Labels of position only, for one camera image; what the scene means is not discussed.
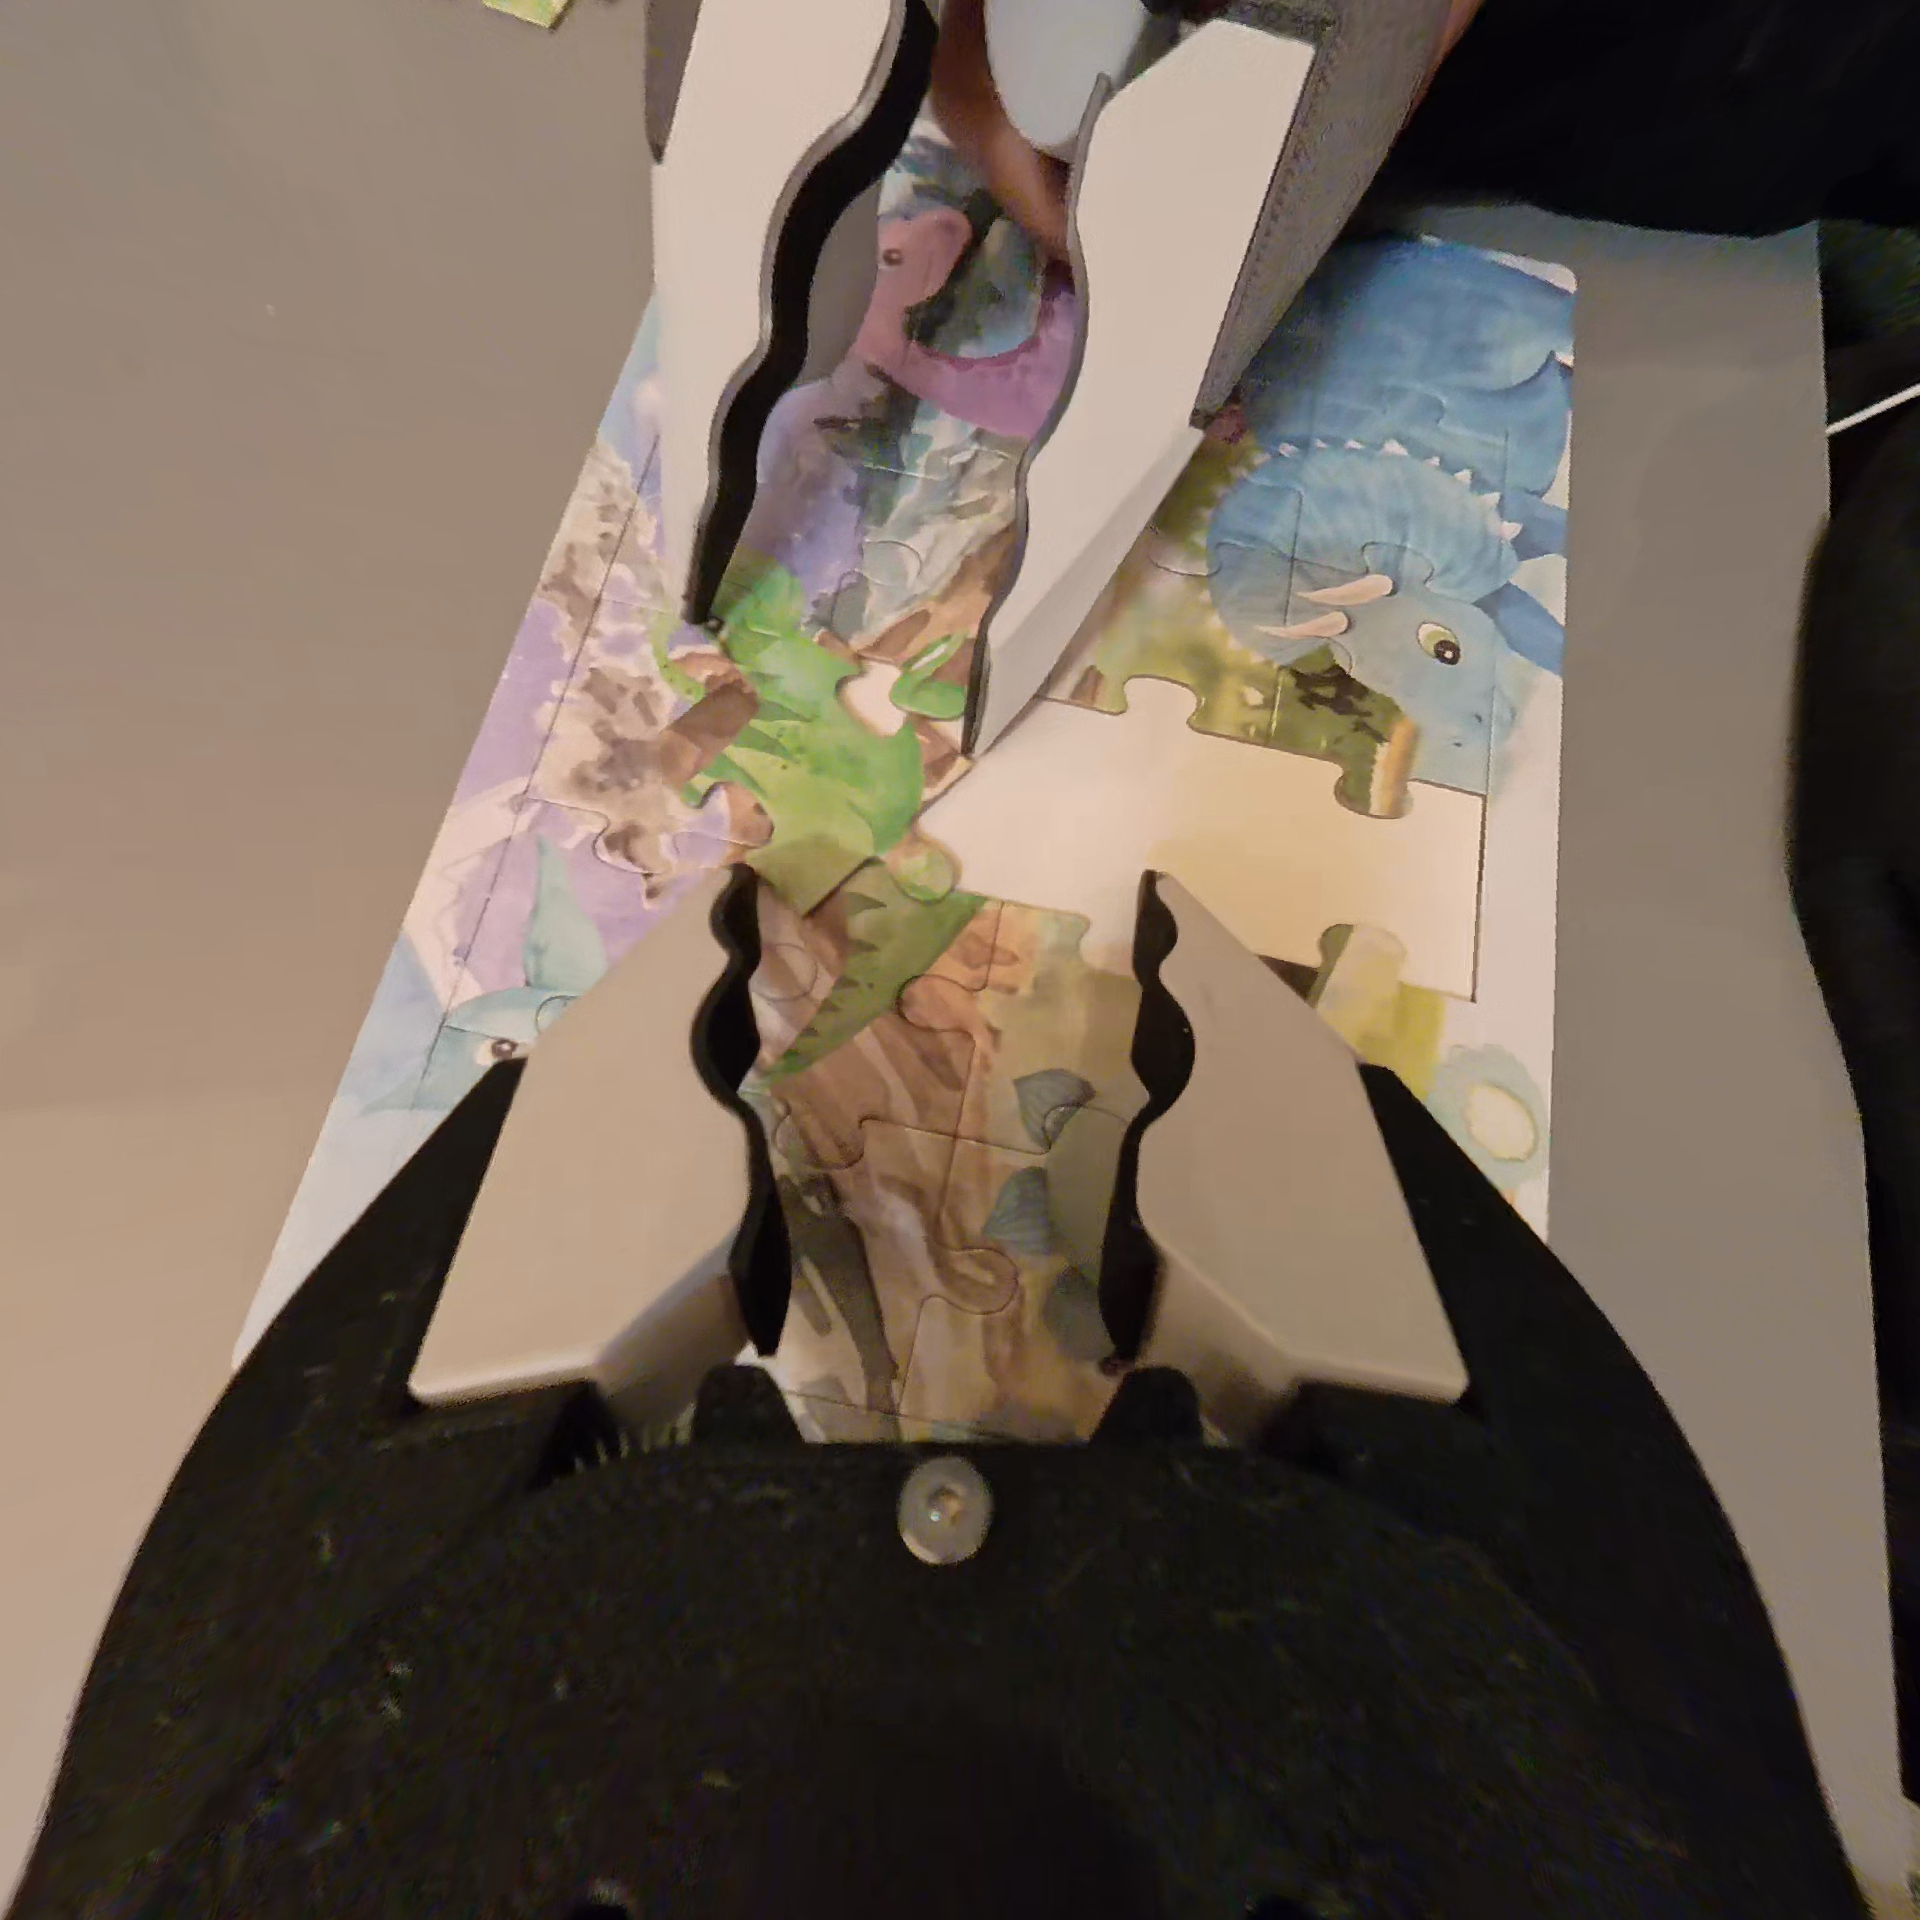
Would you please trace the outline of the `person's right hand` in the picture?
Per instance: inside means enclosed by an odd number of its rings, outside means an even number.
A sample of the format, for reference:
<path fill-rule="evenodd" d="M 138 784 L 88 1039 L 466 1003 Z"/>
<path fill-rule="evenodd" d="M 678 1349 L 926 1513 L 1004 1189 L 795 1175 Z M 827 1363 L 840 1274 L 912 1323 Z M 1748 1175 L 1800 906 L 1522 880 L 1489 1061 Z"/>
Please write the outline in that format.
<path fill-rule="evenodd" d="M 998 206 L 1040 247 L 1067 257 L 1067 173 L 1036 149 L 1008 114 L 984 46 L 943 40 L 931 74 L 943 134 L 993 193 Z"/>

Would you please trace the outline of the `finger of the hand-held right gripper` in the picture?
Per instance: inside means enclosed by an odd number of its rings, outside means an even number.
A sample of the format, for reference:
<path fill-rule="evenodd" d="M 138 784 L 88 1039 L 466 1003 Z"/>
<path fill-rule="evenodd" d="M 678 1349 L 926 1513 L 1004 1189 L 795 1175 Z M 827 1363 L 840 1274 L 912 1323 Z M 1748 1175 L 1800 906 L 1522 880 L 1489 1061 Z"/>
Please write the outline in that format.
<path fill-rule="evenodd" d="M 697 6 L 679 63 L 652 35 L 658 537 L 706 625 L 780 400 L 854 354 L 881 278 L 881 183 L 928 87 L 924 3 Z"/>
<path fill-rule="evenodd" d="M 1204 437 L 1203 391 L 1314 56 L 1308 35 L 1218 17 L 1090 91 L 1070 175 L 1074 354 L 1017 469 L 968 754 L 1042 696 Z"/>

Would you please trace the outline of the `green dinosaur puzzle piece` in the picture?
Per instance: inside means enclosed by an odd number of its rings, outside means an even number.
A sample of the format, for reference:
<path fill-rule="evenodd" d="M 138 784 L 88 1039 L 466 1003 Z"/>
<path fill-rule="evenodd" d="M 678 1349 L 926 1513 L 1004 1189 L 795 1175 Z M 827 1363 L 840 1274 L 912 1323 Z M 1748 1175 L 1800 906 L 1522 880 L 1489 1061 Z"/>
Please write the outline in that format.
<path fill-rule="evenodd" d="M 674 781 L 679 799 L 755 803 L 771 831 L 746 857 L 807 914 L 898 848 L 969 759 L 945 726 L 922 733 L 906 713 L 882 735 L 849 704 L 860 662 L 831 648 L 801 579 L 776 560 L 746 555 L 730 567 L 706 637 L 735 679 L 708 689 L 705 704 L 742 694 L 750 709 L 702 768 Z"/>

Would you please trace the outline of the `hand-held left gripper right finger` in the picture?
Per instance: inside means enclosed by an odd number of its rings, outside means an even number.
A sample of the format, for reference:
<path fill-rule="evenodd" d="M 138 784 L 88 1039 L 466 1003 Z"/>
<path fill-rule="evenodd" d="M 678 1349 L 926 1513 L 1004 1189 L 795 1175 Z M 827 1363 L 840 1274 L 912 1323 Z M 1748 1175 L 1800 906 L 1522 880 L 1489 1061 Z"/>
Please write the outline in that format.
<path fill-rule="evenodd" d="M 1203 1409 L 1308 1385 L 1451 1406 L 1471 1371 L 1360 1056 L 1201 898 L 1139 885 L 1127 1120 L 1100 1243 L 1115 1363 Z"/>

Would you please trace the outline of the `person's right forearm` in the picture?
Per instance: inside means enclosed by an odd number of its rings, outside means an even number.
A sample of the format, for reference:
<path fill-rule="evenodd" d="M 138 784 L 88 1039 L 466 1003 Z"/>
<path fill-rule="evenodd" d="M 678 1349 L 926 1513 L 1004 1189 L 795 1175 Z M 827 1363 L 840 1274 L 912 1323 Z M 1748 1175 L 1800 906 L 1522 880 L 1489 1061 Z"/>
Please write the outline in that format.
<path fill-rule="evenodd" d="M 1388 177 L 1675 233 L 1915 226 L 1918 6 L 1472 6 Z"/>

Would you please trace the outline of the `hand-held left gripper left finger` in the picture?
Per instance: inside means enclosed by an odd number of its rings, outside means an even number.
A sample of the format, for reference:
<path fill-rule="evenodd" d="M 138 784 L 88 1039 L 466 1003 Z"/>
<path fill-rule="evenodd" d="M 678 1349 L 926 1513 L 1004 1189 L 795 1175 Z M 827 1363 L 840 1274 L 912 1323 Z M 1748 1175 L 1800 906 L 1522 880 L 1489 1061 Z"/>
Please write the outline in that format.
<path fill-rule="evenodd" d="M 794 1257 L 762 1056 L 760 878 L 702 875 L 521 1064 L 415 1371 L 424 1405 L 590 1383 L 691 1405 L 778 1355 Z"/>

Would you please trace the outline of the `dinosaur jigsaw puzzle board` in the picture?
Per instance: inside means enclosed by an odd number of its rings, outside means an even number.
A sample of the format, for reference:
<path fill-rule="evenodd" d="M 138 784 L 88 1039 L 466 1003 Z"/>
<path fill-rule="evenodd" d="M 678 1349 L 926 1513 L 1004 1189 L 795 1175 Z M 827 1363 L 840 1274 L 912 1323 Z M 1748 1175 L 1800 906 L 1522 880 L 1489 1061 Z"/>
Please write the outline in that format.
<path fill-rule="evenodd" d="M 931 129 L 879 239 L 854 354 L 771 421 L 747 544 L 860 662 L 857 713 L 961 752 L 1074 298 Z M 746 1095 L 814 1435 L 1092 1427 L 1144 871 L 1545 1226 L 1575 312 L 1561 263 L 1345 243 L 1022 723 L 818 907 L 760 880 Z M 735 671 L 678 622 L 658 498 L 648 306 L 235 1361 L 484 1071 L 771 831 L 674 784 L 750 701 L 705 704 Z"/>

